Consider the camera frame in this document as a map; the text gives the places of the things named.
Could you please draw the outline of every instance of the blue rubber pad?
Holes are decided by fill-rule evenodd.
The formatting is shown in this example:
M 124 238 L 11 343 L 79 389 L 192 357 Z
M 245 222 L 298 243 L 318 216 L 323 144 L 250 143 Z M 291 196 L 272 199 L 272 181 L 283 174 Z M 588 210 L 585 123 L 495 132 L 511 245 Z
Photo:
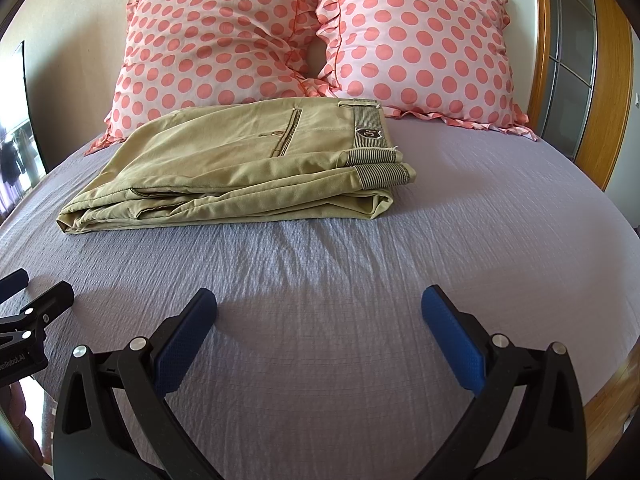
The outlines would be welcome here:
M 0 280 L 0 303 L 5 302 L 29 285 L 29 275 L 24 269 L 18 269 Z
M 486 380 L 484 356 L 434 286 L 427 288 L 422 295 L 422 317 L 460 386 L 471 390 L 477 397 Z
M 201 288 L 184 308 L 180 324 L 154 361 L 154 389 L 159 397 L 176 391 L 218 313 L 213 292 Z

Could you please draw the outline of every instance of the zipper pocket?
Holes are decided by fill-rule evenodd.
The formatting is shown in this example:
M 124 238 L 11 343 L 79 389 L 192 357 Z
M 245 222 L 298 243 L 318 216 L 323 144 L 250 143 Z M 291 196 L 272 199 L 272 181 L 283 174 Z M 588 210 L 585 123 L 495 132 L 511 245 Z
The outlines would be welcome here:
M 291 142 L 291 137 L 293 137 L 293 134 L 295 133 L 296 128 L 298 127 L 298 122 L 300 122 L 301 115 L 302 115 L 301 108 L 296 108 L 295 110 L 293 110 L 293 113 L 291 114 L 291 118 L 289 120 L 289 125 L 287 126 L 287 129 L 284 132 L 284 135 L 280 139 L 280 142 L 276 146 L 276 149 L 273 150 L 273 153 L 271 156 L 283 156 L 285 154 L 285 152 L 287 151 L 287 148 L 289 147 L 289 143 Z
M 130 188 L 130 191 L 138 195 L 140 198 L 176 198 L 184 195 L 184 193 L 161 192 L 161 191 L 147 193 L 144 191 L 139 191 L 133 187 Z
M 270 134 L 258 134 L 258 137 L 275 137 L 275 136 L 279 136 L 279 135 L 284 135 L 284 131 L 283 130 L 276 130 L 275 132 L 272 132 Z

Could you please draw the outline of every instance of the pink polka dot pillow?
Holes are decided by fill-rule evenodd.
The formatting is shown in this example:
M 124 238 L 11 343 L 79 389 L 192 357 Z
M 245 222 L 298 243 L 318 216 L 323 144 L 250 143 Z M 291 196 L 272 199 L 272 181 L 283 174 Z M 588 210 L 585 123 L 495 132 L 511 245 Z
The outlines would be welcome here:
M 301 97 L 317 0 L 129 0 L 124 62 L 87 153 L 190 106 Z
M 385 114 L 525 135 L 502 29 L 507 0 L 319 0 L 321 94 L 379 100 Z

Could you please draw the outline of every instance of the black clamp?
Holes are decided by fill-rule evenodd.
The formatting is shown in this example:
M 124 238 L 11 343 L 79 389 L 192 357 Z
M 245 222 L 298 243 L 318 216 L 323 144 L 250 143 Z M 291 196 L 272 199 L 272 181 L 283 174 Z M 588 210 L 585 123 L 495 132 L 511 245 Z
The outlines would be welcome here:
M 29 284 L 24 269 L 0 280 L 0 303 Z M 74 290 L 67 282 L 44 292 L 15 316 L 0 318 L 0 388 L 43 370 L 49 364 L 44 353 L 45 328 L 74 302 Z
M 584 480 L 584 412 L 566 347 L 532 350 L 489 336 L 437 285 L 424 291 L 422 316 L 458 382 L 476 398 L 415 480 Z M 502 452 L 476 467 L 516 386 L 526 392 Z
M 66 368 L 54 430 L 53 464 L 64 480 L 222 480 L 164 401 L 180 386 L 217 314 L 201 288 L 179 316 L 150 338 L 94 354 L 77 346 Z M 123 388 L 164 470 L 144 462 L 113 394 Z

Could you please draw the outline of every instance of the bed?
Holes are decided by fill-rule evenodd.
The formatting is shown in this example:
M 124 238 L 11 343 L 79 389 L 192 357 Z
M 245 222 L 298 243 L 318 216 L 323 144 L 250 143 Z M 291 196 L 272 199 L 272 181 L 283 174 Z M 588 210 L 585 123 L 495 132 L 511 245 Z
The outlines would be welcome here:
M 640 333 L 637 235 L 544 141 L 414 119 L 389 127 L 418 177 L 371 222 L 66 236 L 57 212 L 117 146 L 73 154 L 0 229 L 0 275 L 27 269 L 28 298 L 57 280 L 76 291 L 49 329 L 40 383 L 55 396 L 76 345 L 148 335 L 204 286 L 218 298 L 216 329 L 168 402 L 226 478 L 412 478 L 471 399 L 420 315 L 438 283 L 490 333 L 564 342 L 591 399 Z

